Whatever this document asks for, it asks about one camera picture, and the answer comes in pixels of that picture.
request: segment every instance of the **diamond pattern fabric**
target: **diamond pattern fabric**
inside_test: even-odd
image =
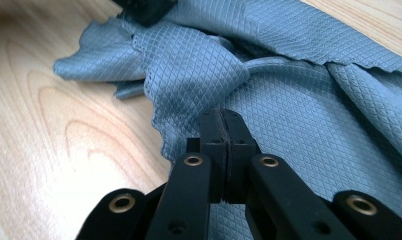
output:
[[[229,108],[319,196],[359,190],[402,217],[402,57],[299,1],[182,0],[151,28],[123,13],[54,72],[143,90],[172,162],[202,111]],[[209,237],[251,239],[243,206],[213,205]]]

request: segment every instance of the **microfiber cloth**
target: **microfiber cloth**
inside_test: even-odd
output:
[[[202,111],[228,108],[317,195],[358,190],[402,217],[402,57],[302,2],[181,0],[149,28],[123,12],[54,72],[148,96],[172,162]],[[212,205],[209,238],[251,239],[244,207]]]

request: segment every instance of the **gray-blue towel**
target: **gray-blue towel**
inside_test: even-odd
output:
[[[181,0],[151,28],[124,13],[54,71],[144,91],[171,161],[200,112],[224,107],[316,194],[359,190],[402,217],[402,57],[299,1]],[[251,238],[242,206],[212,207],[210,239]]]

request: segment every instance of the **black plastic part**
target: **black plastic part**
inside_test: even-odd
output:
[[[348,204],[350,198],[354,206]],[[335,195],[331,208],[358,239],[402,240],[402,219],[365,193],[339,192]]]
[[[152,218],[155,215],[155,211],[157,210],[158,203],[160,202],[165,187],[166,184],[163,184],[145,196],[144,213],[139,220],[138,229],[134,239],[145,239],[145,235],[148,232],[148,227],[150,226]]]
[[[211,109],[200,115],[200,152],[212,161],[211,175],[215,182],[211,189],[212,203],[224,197],[229,136],[220,109]]]
[[[248,192],[245,218],[255,240],[276,238],[276,227],[253,188]]]
[[[119,196],[129,194],[135,199],[134,206],[123,213],[114,213],[110,210],[111,201]],[[143,193],[119,189],[106,195],[89,214],[76,239],[137,239],[141,219],[146,205]]]
[[[275,223],[276,239],[354,239],[283,159],[254,156],[250,179]]]
[[[176,161],[146,239],[207,239],[210,171],[210,159],[200,153]]]
[[[188,138],[186,140],[186,152],[200,152],[200,139]]]
[[[229,110],[224,111],[223,115],[231,140],[224,200],[232,204],[245,204],[248,195],[248,169],[251,158],[256,154],[257,143],[241,115]]]
[[[177,0],[113,0],[133,20],[144,26],[157,23]]]

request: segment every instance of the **wooden surface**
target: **wooden surface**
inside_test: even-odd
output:
[[[402,0],[305,2],[402,55]],[[106,193],[166,181],[147,98],[52,73],[92,19],[118,12],[108,0],[0,0],[0,239],[73,239]]]

